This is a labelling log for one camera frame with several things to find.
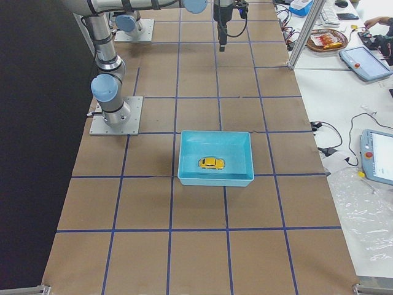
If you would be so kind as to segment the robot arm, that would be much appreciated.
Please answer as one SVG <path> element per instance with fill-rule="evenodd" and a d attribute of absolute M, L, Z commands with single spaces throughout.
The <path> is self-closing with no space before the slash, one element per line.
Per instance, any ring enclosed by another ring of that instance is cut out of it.
<path fill-rule="evenodd" d="M 138 12 L 132 14 L 119 14 L 115 18 L 117 29 L 123 31 L 129 36 L 141 34 L 143 25 L 141 24 L 141 16 Z"/>
<path fill-rule="evenodd" d="M 93 47 L 98 75 L 91 82 L 91 92 L 98 111 L 90 133 L 95 136 L 136 135 L 139 131 L 143 98 L 121 96 L 126 64 L 117 54 L 109 14 L 114 13 L 117 29 L 130 42 L 141 40 L 153 31 L 154 21 L 142 19 L 143 10 L 185 9 L 191 14 L 202 13 L 206 1 L 64 1 L 64 5 L 79 16 L 82 33 Z"/>

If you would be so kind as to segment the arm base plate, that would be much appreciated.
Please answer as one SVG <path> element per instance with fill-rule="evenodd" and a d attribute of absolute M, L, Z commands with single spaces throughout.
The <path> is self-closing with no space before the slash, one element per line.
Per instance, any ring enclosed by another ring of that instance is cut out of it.
<path fill-rule="evenodd" d="M 154 19 L 135 20 L 129 15 L 118 16 L 115 21 L 117 32 L 115 42 L 146 43 L 152 42 Z"/>
<path fill-rule="evenodd" d="M 113 113 L 103 112 L 99 103 L 91 121 L 91 136 L 136 136 L 139 133 L 143 97 L 127 96 L 123 106 Z"/>

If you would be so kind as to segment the person's hand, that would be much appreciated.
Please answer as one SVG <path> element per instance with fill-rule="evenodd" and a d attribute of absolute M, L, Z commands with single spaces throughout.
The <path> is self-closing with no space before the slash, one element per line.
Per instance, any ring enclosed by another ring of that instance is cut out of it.
<path fill-rule="evenodd" d="M 376 24 L 378 24 L 380 22 L 380 18 L 381 17 L 375 17 L 375 18 L 371 18 L 369 20 L 366 20 L 364 22 L 365 27 L 371 28 L 372 26 L 375 26 Z"/>

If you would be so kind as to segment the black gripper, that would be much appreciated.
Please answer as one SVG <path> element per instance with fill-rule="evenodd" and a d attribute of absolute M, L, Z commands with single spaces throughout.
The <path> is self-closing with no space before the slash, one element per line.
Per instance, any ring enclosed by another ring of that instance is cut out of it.
<path fill-rule="evenodd" d="M 232 0 L 214 0 L 213 19 L 217 23 L 219 51 L 224 52 L 227 45 L 227 22 L 232 19 L 235 2 Z"/>

